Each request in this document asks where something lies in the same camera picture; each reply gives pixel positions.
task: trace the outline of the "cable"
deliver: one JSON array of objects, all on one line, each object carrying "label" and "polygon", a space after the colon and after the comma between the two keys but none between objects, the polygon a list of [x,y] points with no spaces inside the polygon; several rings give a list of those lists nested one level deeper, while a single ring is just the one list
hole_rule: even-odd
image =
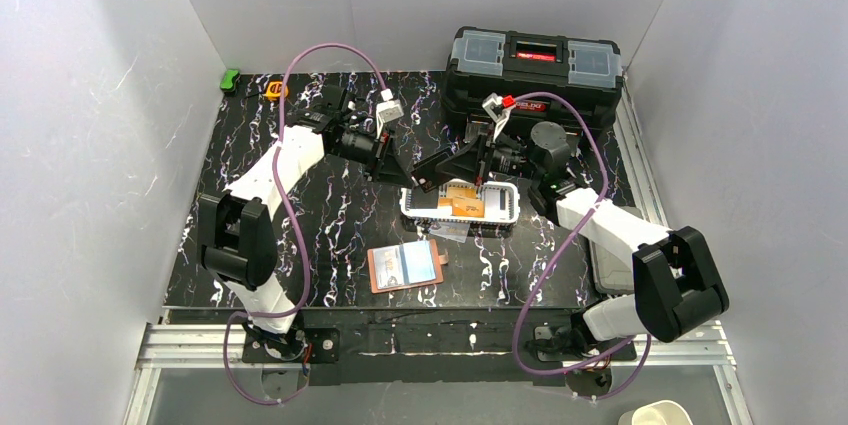
[{"label": "cable", "polygon": [[309,363],[309,357],[312,356],[312,344],[309,344],[309,347],[306,349],[306,356],[303,357],[303,376],[309,377],[309,370],[306,368],[306,364]]},{"label": "cable", "polygon": [[584,368],[583,368],[583,371],[586,371],[586,372],[600,372],[600,371],[602,371],[602,370],[606,370],[607,368],[609,368],[610,362],[612,362],[612,358],[611,358],[611,357],[607,357],[607,358],[605,358],[605,359],[603,360],[603,362],[604,362],[604,364],[603,364],[603,365],[599,365],[599,364],[601,363],[601,360],[599,360],[599,361],[595,362],[595,363],[594,363],[594,364],[592,364],[592,365],[589,365],[589,366],[587,366],[587,367],[584,367]]},{"label": "cable", "polygon": [[633,373],[627,377],[627,380],[624,381],[621,385],[618,386],[615,390],[612,390],[604,395],[591,397],[594,400],[605,400],[607,398],[612,398],[619,393],[623,392],[625,388],[629,387],[633,380],[636,380],[636,376],[639,375],[639,372],[642,371],[642,367],[645,366],[645,362],[648,360],[648,354],[651,353],[651,336],[648,335],[648,343],[645,344],[645,351],[642,352],[642,358],[639,360],[639,363],[636,365],[636,369],[633,370]]},{"label": "cable", "polygon": [[[598,144],[595,143],[595,139],[592,138],[592,133],[589,130],[589,127],[586,125],[586,122],[583,120],[583,117],[580,116],[580,113],[577,112],[577,110],[570,103],[568,103],[568,101],[566,101],[564,98],[562,98],[558,95],[554,95],[553,93],[548,93],[548,92],[526,93],[524,95],[519,95],[519,96],[515,97],[514,100],[516,102],[520,102],[520,101],[528,100],[528,99],[531,99],[531,98],[540,98],[540,97],[541,98],[547,98],[547,99],[550,99],[550,100],[556,100],[557,102],[562,104],[562,106],[564,106],[569,112],[571,112],[571,114],[574,115],[574,118],[577,119],[577,122],[580,124],[580,128],[583,129],[583,133],[586,134],[586,138],[589,140],[589,144],[592,147],[592,152],[594,152],[595,158],[598,161],[599,168],[601,169],[601,183],[602,183],[601,191],[600,191],[600,193],[598,193],[598,199],[595,200],[595,206],[590,208],[589,211],[586,213],[586,215],[584,215],[583,218],[580,219],[580,222],[577,223],[577,226],[574,227],[574,230],[572,230],[571,233],[568,234],[568,237],[566,237],[565,241],[562,242],[562,244],[559,246],[557,251],[554,253],[554,256],[551,258],[550,262],[548,262],[548,265],[545,267],[545,270],[542,271],[542,275],[539,276],[539,279],[536,281],[536,285],[530,291],[530,296],[528,297],[527,301],[524,303],[524,306],[521,307],[521,312],[518,314],[518,320],[515,322],[515,329],[512,332],[512,356],[515,358],[515,361],[518,364],[519,368],[521,368],[522,370],[524,370],[525,372],[527,372],[531,375],[549,376],[549,375],[560,375],[560,374],[564,374],[564,373],[573,372],[575,370],[582,369],[583,367],[585,367],[587,365],[596,364],[599,361],[601,361],[601,360],[603,360],[607,357],[612,356],[612,354],[614,354],[615,352],[621,350],[622,348],[624,348],[625,346],[630,344],[633,341],[634,337],[628,337],[627,339],[622,340],[620,343],[611,347],[609,350],[606,350],[606,351],[600,353],[599,355],[596,355],[596,356],[594,356],[590,359],[584,360],[580,363],[577,363],[575,365],[571,365],[571,366],[568,366],[568,367],[557,368],[557,369],[553,369],[553,370],[539,370],[539,369],[535,369],[535,368],[530,368],[527,365],[525,365],[524,362],[521,361],[521,354],[519,353],[519,350],[520,350],[519,341],[520,341],[520,338],[521,338],[520,337],[521,326],[524,324],[524,321],[527,318],[527,313],[530,310],[530,305],[533,303],[533,299],[538,295],[539,291],[542,289],[542,285],[544,285],[545,281],[548,279],[551,272],[553,272],[553,269],[556,266],[556,263],[559,260],[559,258],[562,256],[562,253],[565,251],[566,248],[568,248],[568,246],[571,244],[571,242],[574,241],[574,239],[577,237],[577,234],[580,233],[580,230],[583,229],[583,227],[586,225],[586,223],[588,223],[589,220],[592,219],[592,216],[595,214],[595,211],[597,211],[597,205],[599,205],[601,202],[603,202],[603,200],[606,197],[607,191],[609,190],[609,176],[607,175],[606,163],[604,163],[604,159],[601,156],[601,150],[598,147]],[[615,394],[620,393],[624,389],[624,387],[630,385],[630,383],[632,383],[633,380],[635,380],[636,375],[642,369],[642,365],[644,364],[645,360],[648,357],[648,351],[650,351],[650,348],[651,348],[651,342],[650,342],[650,336],[649,336],[648,346],[645,348],[645,354],[642,357],[642,361],[636,367],[636,370],[633,372],[633,375],[630,378],[628,378],[627,381],[625,381],[624,384],[621,387],[617,388],[615,390],[615,392],[611,392],[611,393],[608,393],[606,395],[603,395],[603,396],[597,397],[597,398],[608,398],[610,396],[614,396]]]},{"label": "cable", "polygon": [[[289,64],[289,67],[286,69],[286,73],[285,73],[285,75],[283,75],[283,82],[282,82],[281,89],[282,90],[286,89],[286,85],[288,85],[289,76],[291,76],[292,70],[298,64],[298,62],[300,62],[303,59],[303,57],[309,55],[310,53],[312,53],[316,50],[321,50],[321,49],[324,49],[324,48],[341,48],[343,50],[347,50],[349,52],[352,52],[355,55],[358,55],[363,60],[365,60],[368,63],[368,65],[374,70],[374,74],[377,76],[377,82],[379,82],[379,84],[380,84],[380,90],[386,89],[386,82],[383,80],[383,77],[380,75],[380,70],[377,68],[377,65],[375,65],[374,62],[371,61],[370,58],[365,56],[365,54],[362,53],[360,50],[357,50],[356,48],[353,48],[350,45],[345,45],[343,43],[322,43],[320,45],[315,45],[313,47],[309,47],[306,50],[302,51],[298,56],[294,57],[291,64]],[[281,145],[283,143],[283,137],[285,135],[285,130],[286,130],[286,97],[282,96],[282,97],[280,97],[280,133],[279,133],[279,136],[277,138],[277,143],[279,143]],[[309,290],[310,290],[310,286],[312,284],[312,270],[311,270],[311,266],[310,266],[310,263],[309,263],[309,256],[306,254],[306,250],[307,250],[306,249],[306,242],[303,239],[303,232],[300,230],[300,223],[298,223],[297,214],[295,214],[295,212],[294,212],[294,208],[292,207],[291,201],[289,200],[289,197],[286,194],[285,188],[283,188],[283,183],[280,180],[280,175],[277,171],[278,170],[277,164],[279,163],[280,149],[281,148],[282,147],[277,147],[277,149],[274,151],[274,160],[273,160],[273,165],[272,165],[273,171],[272,172],[273,172],[273,175],[274,175],[274,184],[277,186],[277,191],[280,193],[280,198],[282,199],[283,206],[286,209],[286,214],[291,219],[292,229],[294,229],[294,235],[295,235],[295,238],[297,240],[297,246],[300,249],[300,257],[301,257],[301,261],[303,262],[303,293],[301,293],[300,300],[298,300],[298,302],[297,302],[297,304],[295,304],[294,308],[292,308],[291,310],[285,311],[285,312],[280,312],[280,313],[254,312],[254,313],[251,313],[250,315],[248,315],[245,312],[235,312],[232,315],[230,315],[230,318],[227,320],[227,326],[224,330],[224,369],[227,371],[227,377],[230,379],[230,383],[233,385],[233,388],[236,389],[236,391],[239,393],[239,395],[241,395],[245,399],[247,399],[247,400],[249,400],[249,401],[251,401],[251,402],[253,402],[257,405],[272,405],[272,406],[273,405],[279,405],[279,404],[282,404],[282,403],[286,403],[289,400],[293,399],[294,397],[300,395],[301,392],[303,392],[303,390],[306,389],[306,386],[308,386],[308,384],[309,384],[308,380],[307,380],[306,386],[297,390],[292,395],[290,395],[289,397],[284,398],[284,399],[262,400],[262,399],[251,396],[249,393],[247,393],[241,387],[241,385],[238,384],[238,382],[235,379],[235,376],[233,375],[232,370],[230,370],[229,357],[227,356],[227,339],[230,336],[230,328],[232,327],[233,321],[236,318],[245,318],[245,319],[250,319],[251,317],[254,317],[254,318],[285,318],[285,317],[288,317],[290,315],[294,315],[295,313],[297,313],[301,308],[303,308],[303,306],[306,304],[306,300],[309,298]]]}]

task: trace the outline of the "black marble surface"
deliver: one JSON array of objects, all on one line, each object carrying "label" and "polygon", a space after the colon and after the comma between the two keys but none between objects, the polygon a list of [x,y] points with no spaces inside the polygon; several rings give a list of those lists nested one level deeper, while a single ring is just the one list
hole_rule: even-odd
[{"label": "black marble surface", "polygon": [[[399,121],[399,151],[411,163],[446,144],[456,135],[441,121],[441,72],[386,74],[386,82],[400,95],[406,115]],[[278,75],[242,76],[237,93],[221,103],[205,165],[197,186],[201,192],[223,190],[238,179],[277,138],[278,107],[259,92]],[[363,109],[373,112],[377,83],[371,74],[295,75],[289,83],[287,110],[308,105],[324,84],[347,85],[367,97]],[[612,131],[600,145],[610,172],[610,194],[617,205],[633,205],[633,197]],[[600,174],[590,153],[583,160],[584,176],[600,188]],[[360,166],[325,157],[289,192],[312,261],[310,307],[425,308],[518,307],[528,299],[548,259],[567,231],[540,218],[524,198],[527,183],[516,183],[522,193],[521,214],[511,233],[493,238],[469,237],[466,243],[436,238],[447,249],[450,264],[444,283],[395,293],[372,294],[366,261],[369,248],[426,237],[407,232],[400,222],[400,190],[364,180]],[[302,267],[288,218],[278,213],[282,228],[281,262],[277,277],[292,300],[302,290]],[[177,250],[165,305],[174,307],[238,307],[238,299],[216,283],[196,261],[194,235],[196,203],[186,220]],[[577,240],[536,297],[535,306],[582,308],[599,299],[588,261],[588,247]]]}]

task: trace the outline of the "black toolbox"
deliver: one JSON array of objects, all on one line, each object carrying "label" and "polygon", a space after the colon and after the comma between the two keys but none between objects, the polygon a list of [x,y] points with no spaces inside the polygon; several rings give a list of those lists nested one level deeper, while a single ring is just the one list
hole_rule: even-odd
[{"label": "black toolbox", "polygon": [[[574,106],[597,138],[615,122],[623,86],[615,42],[462,27],[448,59],[442,110],[451,129],[462,135],[467,124],[488,121],[481,105],[492,93],[550,92]],[[505,133],[526,136],[540,121],[580,131],[559,102],[533,100],[516,104]]]}]

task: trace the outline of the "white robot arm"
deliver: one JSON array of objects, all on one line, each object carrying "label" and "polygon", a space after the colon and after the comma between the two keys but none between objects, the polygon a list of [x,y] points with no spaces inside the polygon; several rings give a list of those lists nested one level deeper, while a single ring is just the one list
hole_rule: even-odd
[{"label": "white robot arm", "polygon": [[[592,189],[568,179],[531,189],[537,211],[567,229],[574,229],[596,207],[580,235],[632,264],[634,293],[603,300],[572,316],[571,345],[591,348],[642,333],[671,342],[728,309],[724,284],[700,232],[691,227],[670,230],[608,199],[596,205],[597,199]],[[682,273],[675,276],[672,269]]]},{"label": "white robot arm", "polygon": [[[412,186],[411,177],[397,160],[390,122],[400,118],[400,104],[388,90],[378,104],[379,132],[363,125],[368,118],[355,112],[356,98],[340,87],[325,86],[318,103],[295,114],[283,142],[275,142],[223,194],[202,194],[198,200],[198,261],[232,290],[247,312],[279,314],[294,308],[274,275],[278,263],[277,234],[272,228],[282,197],[274,183],[273,157],[280,154],[277,176],[284,190],[325,155],[336,155],[365,165],[368,180]],[[289,333],[295,315],[253,317],[263,334]]]}]

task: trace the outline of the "black mount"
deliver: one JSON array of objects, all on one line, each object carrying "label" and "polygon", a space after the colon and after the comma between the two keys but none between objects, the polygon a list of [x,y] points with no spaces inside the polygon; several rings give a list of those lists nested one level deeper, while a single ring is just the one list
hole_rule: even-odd
[{"label": "black mount", "polygon": [[534,178],[527,190],[533,210],[554,223],[559,223],[557,202],[572,191],[589,186],[579,173],[573,172],[580,169],[580,161],[576,157],[570,157],[568,164],[565,177],[560,176],[563,174],[545,174],[541,178]]},{"label": "black mount", "polygon": [[571,149],[561,125],[537,123],[530,131],[529,140],[505,134],[498,135],[497,139],[494,136],[494,123],[470,124],[465,132],[465,143],[459,150],[453,152],[445,147],[415,164],[412,176],[417,185],[430,192],[458,178],[480,186],[489,180],[490,172],[496,172],[530,178],[535,188],[542,182],[547,185],[570,176],[567,164]]},{"label": "black mount", "polygon": [[308,348],[303,330],[303,317],[296,316],[289,331],[284,334],[271,333],[248,322],[241,324],[245,336],[244,348],[259,349],[277,361],[291,362],[300,358]]},{"label": "black mount", "polygon": [[197,254],[203,268],[222,281],[256,290],[274,273],[277,239],[268,207],[250,201],[203,193],[197,202]]},{"label": "black mount", "polygon": [[[672,268],[682,275],[675,278]],[[692,227],[636,251],[633,279],[639,320],[663,342],[676,340],[730,307],[707,241]]]},{"label": "black mount", "polygon": [[[571,323],[564,326],[539,326],[533,330],[533,340],[528,340],[524,348],[535,355],[540,362],[566,362],[574,359],[584,360],[590,358],[588,354],[593,348],[604,352],[617,345],[623,339],[609,340],[603,343],[589,344],[585,340],[585,333],[575,330],[579,326],[574,317],[582,314],[572,314]],[[612,360],[635,360],[636,350],[624,348],[614,353]]]}]

